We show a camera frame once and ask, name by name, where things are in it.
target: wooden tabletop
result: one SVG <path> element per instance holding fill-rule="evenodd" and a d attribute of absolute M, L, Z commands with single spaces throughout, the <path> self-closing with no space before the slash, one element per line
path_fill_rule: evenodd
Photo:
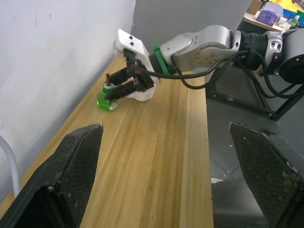
<path fill-rule="evenodd" d="M 244 14 L 244 17 L 243 17 L 243 21 L 245 22 L 248 22 L 250 24 L 253 24 L 253 25 L 256 25 L 256 26 L 259 26 L 259 27 L 262 27 L 264 29 L 267 29 L 267 30 L 270 30 L 270 31 L 284 31 L 285 29 L 280 27 L 280 26 L 277 26 L 277 25 L 273 25 L 273 26 L 269 26 L 267 24 L 264 24 L 260 21 L 257 21 L 257 17 L 259 15 L 260 11 L 258 11 L 256 13 L 256 15 L 252 15 L 250 13 L 245 13 Z"/>
<path fill-rule="evenodd" d="M 105 73 L 123 67 L 120 56 Z M 104 111 L 97 108 L 96 96 L 105 73 L 21 178 L 21 187 L 66 134 L 103 123 L 82 228 L 212 228 L 205 91 L 162 80 L 151 100 L 124 98 L 115 110 Z M 0 205 L 1 217 L 12 201 L 10 193 Z"/>

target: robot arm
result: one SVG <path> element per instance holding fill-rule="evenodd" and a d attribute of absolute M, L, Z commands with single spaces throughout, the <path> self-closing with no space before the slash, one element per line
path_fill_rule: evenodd
<path fill-rule="evenodd" d="M 205 67 L 212 71 L 234 56 L 232 61 L 237 67 L 240 62 L 247 70 L 259 74 L 276 71 L 289 83 L 303 84 L 304 47 L 300 45 L 303 38 L 304 29 L 268 31 L 261 35 L 212 25 L 197 33 L 180 34 L 155 47 L 155 53 L 150 55 L 141 40 L 119 30 L 116 48 L 124 54 L 127 67 L 111 75 L 110 81 L 117 87 L 106 99 L 124 96 L 140 101 L 151 99 L 160 78 L 181 79 L 173 75 L 176 69 L 185 72 Z"/>

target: green ring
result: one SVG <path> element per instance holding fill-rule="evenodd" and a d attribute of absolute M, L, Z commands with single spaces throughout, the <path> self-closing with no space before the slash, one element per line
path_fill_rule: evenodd
<path fill-rule="evenodd" d="M 161 65 L 161 69 L 162 69 L 163 73 L 164 73 L 165 75 L 169 75 L 170 73 L 169 73 L 169 71 L 168 71 L 168 69 L 167 69 L 167 66 L 166 66 L 166 64 L 165 64 L 165 61 L 164 61 L 163 58 L 162 58 L 161 47 L 160 47 L 158 44 L 154 44 L 154 52 L 155 52 L 155 54 L 156 54 L 156 57 L 157 57 L 158 62 L 159 62 L 160 65 Z"/>

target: black metal frame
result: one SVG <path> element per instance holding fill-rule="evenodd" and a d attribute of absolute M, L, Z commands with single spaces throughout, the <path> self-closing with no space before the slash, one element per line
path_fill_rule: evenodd
<path fill-rule="evenodd" d="M 291 109 L 304 96 L 303 94 L 295 98 L 289 98 L 285 101 L 284 104 L 281 105 L 281 107 L 279 107 L 276 111 L 274 111 L 270 108 L 266 98 L 260 93 L 260 91 L 256 88 L 255 85 L 254 88 L 261 102 L 261 106 L 251 104 L 241 99 L 231 98 L 231 95 L 218 92 L 216 89 L 216 82 L 206 87 L 206 97 L 223 102 L 228 105 L 244 108 L 254 113 L 257 113 L 261 116 L 270 118 L 271 120 L 278 121 L 285 113 L 289 111 L 289 109 Z M 304 90 L 304 85 L 302 85 L 296 92 L 300 92 L 303 90 Z"/>

